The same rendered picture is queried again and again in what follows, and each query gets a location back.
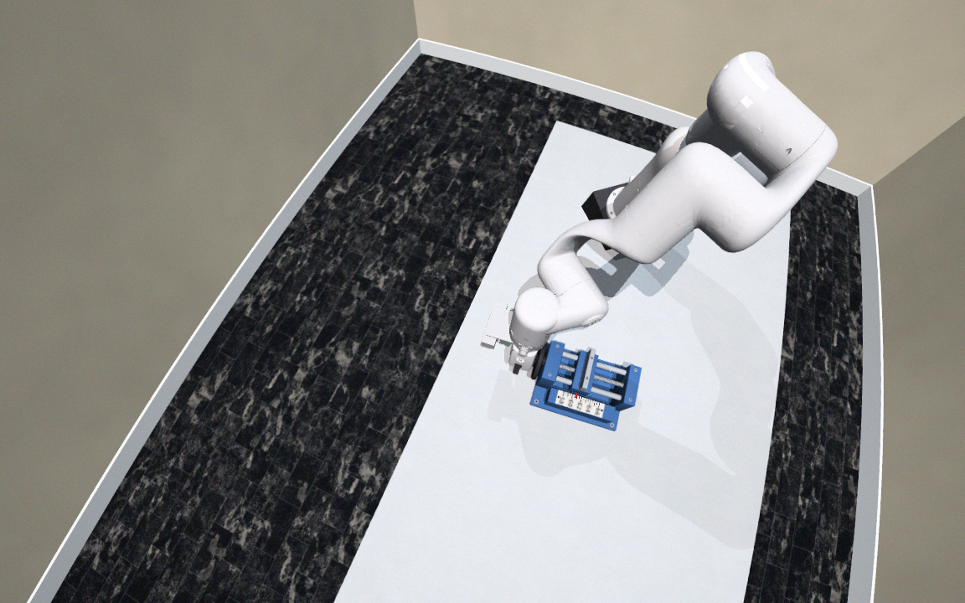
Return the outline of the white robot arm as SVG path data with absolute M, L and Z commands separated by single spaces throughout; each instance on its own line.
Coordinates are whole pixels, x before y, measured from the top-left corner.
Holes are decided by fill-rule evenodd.
M 707 110 L 608 196 L 609 220 L 579 223 L 541 256 L 546 289 L 522 291 L 513 312 L 495 299 L 482 346 L 501 339 L 526 358 L 553 332 L 600 323 L 609 306 L 577 256 L 591 238 L 640 264 L 658 262 L 694 229 L 721 250 L 746 250 L 787 216 L 836 149 L 830 127 L 775 79 L 761 51 L 730 59 L 712 81 Z

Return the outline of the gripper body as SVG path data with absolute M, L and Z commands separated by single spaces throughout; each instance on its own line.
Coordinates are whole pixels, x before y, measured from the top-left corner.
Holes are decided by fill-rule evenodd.
M 512 343 L 512 351 L 510 351 L 508 363 L 512 366 L 517 363 L 518 365 L 522 365 L 523 370 L 530 371 L 538 352 L 537 350 L 528 352 L 526 353 L 526 358 L 521 358 L 521 356 L 519 356 L 519 348 Z

